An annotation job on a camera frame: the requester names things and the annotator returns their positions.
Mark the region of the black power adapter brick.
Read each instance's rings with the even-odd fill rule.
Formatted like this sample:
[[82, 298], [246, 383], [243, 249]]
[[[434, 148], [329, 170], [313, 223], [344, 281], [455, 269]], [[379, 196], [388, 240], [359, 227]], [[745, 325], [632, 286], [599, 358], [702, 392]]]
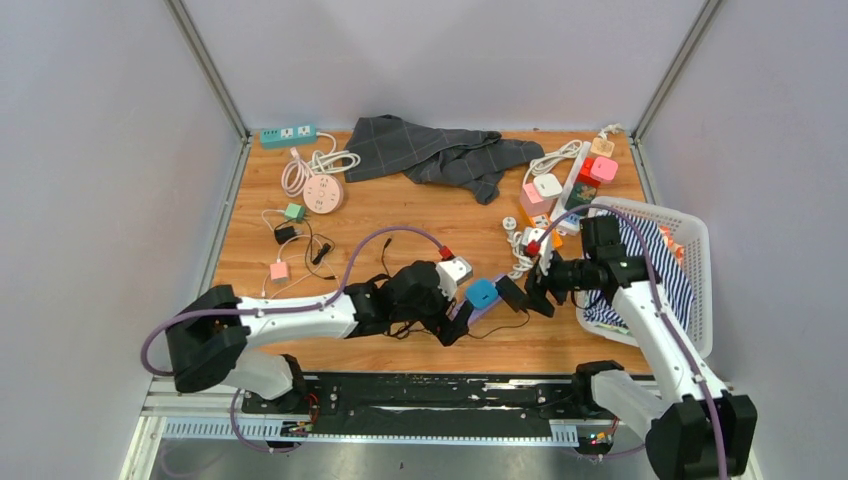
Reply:
[[495, 282], [498, 296], [514, 311], [528, 312], [528, 295], [514, 280], [503, 276]]

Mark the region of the blue square plug adapter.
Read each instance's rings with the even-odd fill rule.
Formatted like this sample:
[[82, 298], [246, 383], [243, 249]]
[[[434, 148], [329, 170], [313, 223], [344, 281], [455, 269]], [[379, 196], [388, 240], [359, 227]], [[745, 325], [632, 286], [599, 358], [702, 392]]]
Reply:
[[475, 309], [486, 309], [499, 298], [495, 284], [488, 279], [478, 279], [465, 290], [465, 299]]

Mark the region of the pink USB charger plug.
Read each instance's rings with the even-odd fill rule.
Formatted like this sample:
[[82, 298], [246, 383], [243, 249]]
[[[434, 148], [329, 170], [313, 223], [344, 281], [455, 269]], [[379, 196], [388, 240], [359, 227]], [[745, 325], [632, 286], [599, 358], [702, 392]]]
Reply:
[[288, 282], [290, 278], [290, 266], [287, 261], [279, 260], [269, 265], [269, 279], [272, 283], [285, 283]]

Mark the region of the round pink power socket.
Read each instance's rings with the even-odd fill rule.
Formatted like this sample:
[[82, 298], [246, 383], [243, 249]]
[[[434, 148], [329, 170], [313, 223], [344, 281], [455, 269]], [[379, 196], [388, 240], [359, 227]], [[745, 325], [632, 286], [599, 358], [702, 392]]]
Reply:
[[305, 182], [302, 196], [305, 206], [312, 213], [325, 215], [342, 206], [344, 189], [335, 176], [314, 175]]

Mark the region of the black plug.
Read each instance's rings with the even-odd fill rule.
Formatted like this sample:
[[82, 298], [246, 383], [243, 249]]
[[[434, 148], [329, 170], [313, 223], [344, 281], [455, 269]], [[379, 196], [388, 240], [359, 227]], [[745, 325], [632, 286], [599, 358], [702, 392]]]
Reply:
[[273, 230], [274, 239], [278, 245], [283, 245], [292, 238], [297, 237], [300, 231], [294, 226], [280, 226]]

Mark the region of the teal power strip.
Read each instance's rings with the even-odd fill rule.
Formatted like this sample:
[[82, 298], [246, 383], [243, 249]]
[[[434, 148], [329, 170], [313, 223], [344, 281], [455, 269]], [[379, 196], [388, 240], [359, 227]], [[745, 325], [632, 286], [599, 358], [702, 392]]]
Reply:
[[317, 141], [317, 138], [317, 130], [311, 124], [265, 129], [259, 135], [260, 144], [264, 149], [282, 149], [313, 144]]

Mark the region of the purple USB power strip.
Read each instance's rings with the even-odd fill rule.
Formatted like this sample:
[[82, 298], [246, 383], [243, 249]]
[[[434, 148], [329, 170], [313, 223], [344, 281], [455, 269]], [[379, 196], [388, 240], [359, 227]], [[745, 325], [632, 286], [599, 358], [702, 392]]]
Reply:
[[[489, 305], [487, 305], [485, 307], [482, 307], [482, 308], [473, 307], [471, 314], [468, 317], [468, 321], [467, 321], [468, 327], [471, 328], [475, 323], [477, 323], [479, 320], [481, 320], [485, 315], [487, 315], [490, 311], [492, 311], [496, 306], [498, 306], [501, 303], [502, 303], [502, 299], [500, 297], [496, 297]], [[461, 309], [462, 309], [461, 305], [456, 305], [453, 308], [453, 310], [450, 314], [451, 318], [455, 319], [457, 317], [457, 315], [459, 314]]]

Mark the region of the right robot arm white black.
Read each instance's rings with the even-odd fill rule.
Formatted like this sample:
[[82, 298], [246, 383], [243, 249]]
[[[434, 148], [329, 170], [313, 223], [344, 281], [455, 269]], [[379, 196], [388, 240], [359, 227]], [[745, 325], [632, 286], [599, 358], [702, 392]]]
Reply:
[[553, 314], [549, 295], [596, 290], [631, 331], [659, 388], [652, 393], [613, 361], [582, 364], [574, 372], [571, 403], [584, 417], [603, 410], [641, 439], [660, 479], [730, 479], [748, 467], [758, 420], [747, 395], [734, 395], [702, 359], [670, 306], [642, 234], [638, 256], [628, 254], [624, 213], [594, 205], [580, 224], [583, 257], [563, 260], [534, 229], [522, 247], [534, 261], [527, 274], [527, 310]]

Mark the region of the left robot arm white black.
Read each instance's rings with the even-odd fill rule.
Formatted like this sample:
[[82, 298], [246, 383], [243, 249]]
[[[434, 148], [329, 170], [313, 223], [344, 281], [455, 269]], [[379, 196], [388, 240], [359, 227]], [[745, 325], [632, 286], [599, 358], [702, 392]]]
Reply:
[[333, 294], [257, 299], [218, 285], [184, 308], [165, 330], [175, 388], [197, 393], [219, 385], [249, 391], [283, 413], [306, 400], [300, 367], [265, 345], [304, 338], [350, 339], [399, 333], [420, 324], [444, 346], [468, 331], [467, 313], [449, 315], [456, 292], [473, 276], [461, 257], [416, 261]]

